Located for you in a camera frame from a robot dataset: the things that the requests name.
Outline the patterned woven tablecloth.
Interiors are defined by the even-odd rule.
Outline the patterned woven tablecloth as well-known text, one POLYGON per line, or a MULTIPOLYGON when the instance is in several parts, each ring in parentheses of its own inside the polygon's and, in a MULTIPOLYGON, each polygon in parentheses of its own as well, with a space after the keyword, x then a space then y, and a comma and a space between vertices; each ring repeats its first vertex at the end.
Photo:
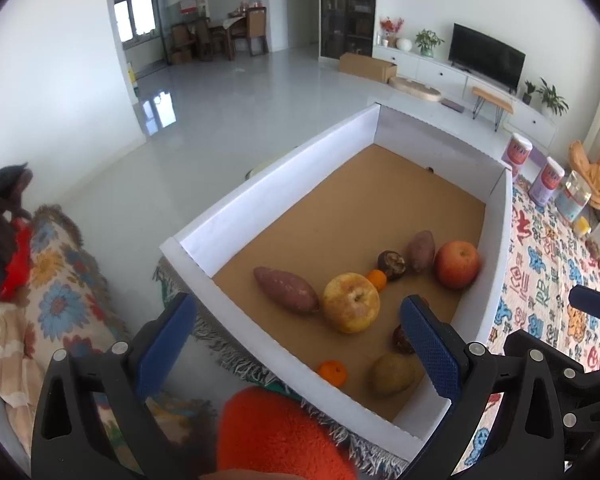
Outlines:
POLYGON ((529 186, 524 178, 514 183, 505 280, 486 348, 502 354, 506 337, 525 330, 587 372, 600 370, 600 320, 568 299, 576 285, 600 291, 600 261, 553 203, 532 202, 529 186))

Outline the round wooden floor tray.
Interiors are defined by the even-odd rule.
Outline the round wooden floor tray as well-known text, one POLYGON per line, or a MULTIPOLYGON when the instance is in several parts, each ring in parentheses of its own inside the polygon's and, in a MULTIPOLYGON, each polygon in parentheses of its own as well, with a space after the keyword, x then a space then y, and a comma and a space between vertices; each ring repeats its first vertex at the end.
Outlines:
POLYGON ((423 101, 439 103, 443 99, 439 90, 411 79, 393 76, 389 78, 388 84, 393 89, 423 101))

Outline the green brown pear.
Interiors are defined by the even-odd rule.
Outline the green brown pear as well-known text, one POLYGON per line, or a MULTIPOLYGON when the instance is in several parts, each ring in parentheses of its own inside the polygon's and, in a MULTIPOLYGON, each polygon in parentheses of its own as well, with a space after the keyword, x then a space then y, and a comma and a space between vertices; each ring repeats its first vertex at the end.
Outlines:
POLYGON ((376 360, 368 373, 370 391, 376 396, 394 396, 416 382, 419 359, 414 354, 386 353, 376 360))

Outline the small yellow lid jar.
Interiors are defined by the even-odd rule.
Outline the small yellow lid jar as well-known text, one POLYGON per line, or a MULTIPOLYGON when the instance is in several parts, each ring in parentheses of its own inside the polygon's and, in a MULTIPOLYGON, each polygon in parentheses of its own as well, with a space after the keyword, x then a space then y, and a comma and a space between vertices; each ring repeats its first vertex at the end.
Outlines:
POLYGON ((583 238, 591 232, 591 226, 588 223, 588 219, 584 217, 578 217, 573 221, 572 224, 573 233, 577 238, 583 238))

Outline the brown cardboard box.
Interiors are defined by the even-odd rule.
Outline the brown cardboard box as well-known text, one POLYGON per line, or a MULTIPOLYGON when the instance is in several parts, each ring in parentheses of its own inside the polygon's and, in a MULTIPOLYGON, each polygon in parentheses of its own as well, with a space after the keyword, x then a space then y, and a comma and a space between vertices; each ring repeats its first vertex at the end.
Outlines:
POLYGON ((396 64, 350 52, 340 56, 338 68, 340 73, 377 81, 381 84, 388 84, 389 80, 398 74, 396 64))

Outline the red flower vase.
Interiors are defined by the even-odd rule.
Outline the red flower vase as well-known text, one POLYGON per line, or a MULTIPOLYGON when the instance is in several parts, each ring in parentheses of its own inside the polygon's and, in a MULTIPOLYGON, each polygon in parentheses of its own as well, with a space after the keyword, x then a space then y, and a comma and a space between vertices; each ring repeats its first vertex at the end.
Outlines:
POLYGON ((379 21, 381 44, 394 48, 404 25, 404 18, 382 18, 379 21))

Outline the pink canister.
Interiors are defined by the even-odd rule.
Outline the pink canister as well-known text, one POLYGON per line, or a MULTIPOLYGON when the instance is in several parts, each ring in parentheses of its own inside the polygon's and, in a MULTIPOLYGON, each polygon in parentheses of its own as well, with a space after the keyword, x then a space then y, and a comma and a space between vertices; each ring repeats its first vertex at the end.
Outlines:
POLYGON ((508 144, 502 154, 501 161, 512 170, 513 181, 520 175, 521 169, 533 150, 532 143, 518 132, 510 135, 508 144))
POLYGON ((552 198, 564 175, 564 168, 556 160, 547 156, 544 166, 529 186, 530 200, 536 206, 544 207, 552 198))

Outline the left pink canister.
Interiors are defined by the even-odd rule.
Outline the left pink canister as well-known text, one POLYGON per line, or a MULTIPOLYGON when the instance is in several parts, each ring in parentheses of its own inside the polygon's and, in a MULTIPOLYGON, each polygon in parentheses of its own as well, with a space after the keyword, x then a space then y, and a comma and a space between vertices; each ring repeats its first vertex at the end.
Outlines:
POLYGON ((532 143, 518 132, 510 135, 508 144, 502 154, 501 161, 512 170, 513 181, 520 175, 521 169, 533 150, 532 143))

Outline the small orange tangerine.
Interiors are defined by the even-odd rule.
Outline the small orange tangerine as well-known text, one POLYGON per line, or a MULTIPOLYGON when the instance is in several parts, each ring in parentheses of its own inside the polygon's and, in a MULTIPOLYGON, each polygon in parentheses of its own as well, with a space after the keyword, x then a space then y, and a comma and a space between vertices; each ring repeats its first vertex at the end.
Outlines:
POLYGON ((378 292, 382 292, 388 284, 387 275, 379 269, 368 272, 366 278, 374 285, 378 292))

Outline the red apple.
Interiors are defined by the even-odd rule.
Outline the red apple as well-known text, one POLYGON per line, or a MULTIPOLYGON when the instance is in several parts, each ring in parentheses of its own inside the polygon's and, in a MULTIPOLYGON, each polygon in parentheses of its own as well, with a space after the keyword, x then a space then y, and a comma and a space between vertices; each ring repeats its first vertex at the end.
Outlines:
POLYGON ((442 245, 434 258, 434 274, 437 280, 449 289, 464 289, 480 271, 480 256, 477 248, 464 240, 452 240, 442 245))

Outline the dark mangosteen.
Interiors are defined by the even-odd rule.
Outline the dark mangosteen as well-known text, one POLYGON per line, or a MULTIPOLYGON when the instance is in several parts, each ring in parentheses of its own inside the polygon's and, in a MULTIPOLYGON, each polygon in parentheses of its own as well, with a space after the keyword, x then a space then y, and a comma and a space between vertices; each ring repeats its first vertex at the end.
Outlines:
POLYGON ((389 282, 396 281, 406 273, 406 261, 400 252, 385 250, 377 257, 377 269, 385 274, 389 282))
POLYGON ((415 350, 411 344, 411 341, 406 336, 401 325, 396 326, 391 336, 392 348, 396 350, 396 352, 402 354, 414 354, 415 350))

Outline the purple sweet potato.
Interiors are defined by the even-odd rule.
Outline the purple sweet potato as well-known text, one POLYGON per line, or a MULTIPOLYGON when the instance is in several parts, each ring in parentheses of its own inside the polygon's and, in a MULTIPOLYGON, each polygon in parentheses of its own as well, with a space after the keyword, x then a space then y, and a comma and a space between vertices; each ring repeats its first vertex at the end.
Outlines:
POLYGON ((265 296, 287 310, 309 314, 320 308, 314 288, 297 274, 257 266, 253 276, 265 296))
POLYGON ((404 258, 407 269, 415 273, 422 273, 434 263, 436 244, 434 236, 428 230, 416 233, 408 242, 404 258))

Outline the yellow bruised apple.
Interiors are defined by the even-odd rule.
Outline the yellow bruised apple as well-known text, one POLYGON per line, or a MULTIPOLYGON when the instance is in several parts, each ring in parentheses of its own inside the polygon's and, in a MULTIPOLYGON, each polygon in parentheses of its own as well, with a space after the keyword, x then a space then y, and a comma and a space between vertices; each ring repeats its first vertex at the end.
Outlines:
POLYGON ((361 274, 339 274, 323 290, 322 312, 326 321, 341 333, 361 333, 378 318, 379 292, 361 274))

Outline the white cardboard box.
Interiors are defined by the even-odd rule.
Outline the white cardboard box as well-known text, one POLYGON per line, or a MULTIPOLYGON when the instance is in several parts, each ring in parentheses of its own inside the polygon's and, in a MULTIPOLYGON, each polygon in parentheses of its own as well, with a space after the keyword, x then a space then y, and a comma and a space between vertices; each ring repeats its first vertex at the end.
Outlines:
POLYGON ((512 174, 444 130, 374 104, 273 162, 163 243, 164 258, 209 322, 368 450, 412 460, 448 404, 426 377, 380 398, 368 388, 388 351, 400 304, 424 296, 467 341, 489 335, 504 281, 512 224, 512 174), (364 275, 385 250, 400 252, 428 230, 437 244, 468 240, 480 272, 464 292, 431 273, 410 275, 380 296, 378 318, 346 335, 323 315, 289 312, 266 298, 252 271, 297 274, 316 290, 337 275, 364 275), (316 372, 341 362, 341 388, 316 372))

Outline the black display cabinet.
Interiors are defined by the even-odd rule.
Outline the black display cabinet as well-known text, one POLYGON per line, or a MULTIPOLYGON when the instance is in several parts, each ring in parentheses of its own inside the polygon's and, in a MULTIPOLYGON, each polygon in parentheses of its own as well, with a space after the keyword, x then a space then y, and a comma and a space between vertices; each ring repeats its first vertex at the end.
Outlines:
POLYGON ((371 56, 376 0, 321 0, 321 57, 371 56))

